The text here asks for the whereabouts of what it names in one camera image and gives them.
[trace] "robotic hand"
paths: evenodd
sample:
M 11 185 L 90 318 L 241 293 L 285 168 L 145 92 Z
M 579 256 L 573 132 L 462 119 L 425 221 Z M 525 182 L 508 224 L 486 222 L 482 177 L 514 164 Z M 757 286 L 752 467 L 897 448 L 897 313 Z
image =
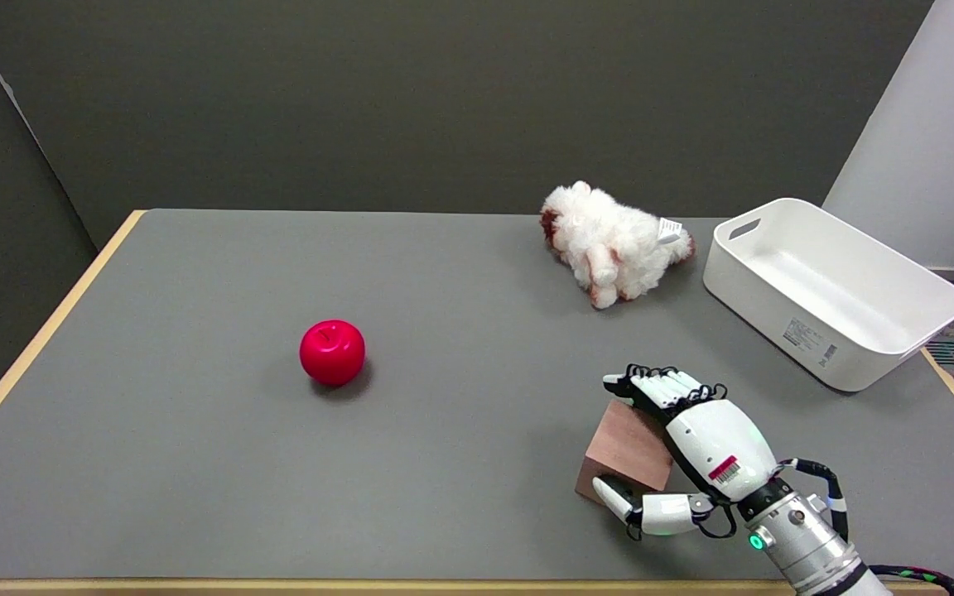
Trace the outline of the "robotic hand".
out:
M 730 538 L 738 529 L 735 507 L 749 529 L 750 545 L 768 555 L 798 595 L 890 594 L 848 542 L 845 499 L 833 472 L 814 461 L 777 463 L 749 416 L 725 399 L 726 387 L 703 385 L 674 367 L 637 365 L 602 382 L 665 427 L 667 449 L 699 490 L 636 497 L 613 476 L 595 478 L 595 493 L 633 539 L 694 529 L 709 538 Z M 826 480 L 833 526 L 821 516 L 828 506 L 817 495 L 802 497 L 778 477 L 785 468 Z M 705 528 L 718 508 L 730 522 L 723 535 Z

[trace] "white plastic bin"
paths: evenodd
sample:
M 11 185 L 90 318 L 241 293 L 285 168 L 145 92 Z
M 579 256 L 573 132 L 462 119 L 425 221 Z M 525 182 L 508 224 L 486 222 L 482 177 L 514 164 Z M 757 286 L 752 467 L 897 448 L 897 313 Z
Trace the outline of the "white plastic bin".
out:
M 858 392 L 954 320 L 954 286 L 814 204 L 716 226 L 705 287 L 814 376 Z

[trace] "plush toy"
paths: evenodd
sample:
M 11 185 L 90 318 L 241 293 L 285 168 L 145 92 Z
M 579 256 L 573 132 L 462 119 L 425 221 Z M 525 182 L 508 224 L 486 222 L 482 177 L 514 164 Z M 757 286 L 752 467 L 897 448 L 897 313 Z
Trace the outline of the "plush toy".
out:
M 678 223 L 617 203 L 584 181 L 550 193 L 540 223 L 547 246 L 572 267 L 596 309 L 639 298 L 658 287 L 669 265 L 694 253 Z

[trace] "bin handle cutout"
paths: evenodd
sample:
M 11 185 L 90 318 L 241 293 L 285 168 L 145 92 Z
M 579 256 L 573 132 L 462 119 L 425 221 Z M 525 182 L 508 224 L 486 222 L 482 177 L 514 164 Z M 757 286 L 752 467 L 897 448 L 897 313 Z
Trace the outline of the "bin handle cutout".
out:
M 742 234 L 752 233 L 753 230 L 757 229 L 757 226 L 760 225 L 760 218 L 754 219 L 753 222 L 743 223 L 743 225 L 731 230 L 731 234 L 727 235 L 727 240 L 735 240 Z

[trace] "white wall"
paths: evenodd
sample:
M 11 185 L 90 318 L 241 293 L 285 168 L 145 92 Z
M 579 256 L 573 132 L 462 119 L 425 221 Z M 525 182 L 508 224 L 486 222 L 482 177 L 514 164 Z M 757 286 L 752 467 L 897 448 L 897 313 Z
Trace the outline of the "white wall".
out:
M 936 0 L 824 208 L 954 269 L 954 0 Z

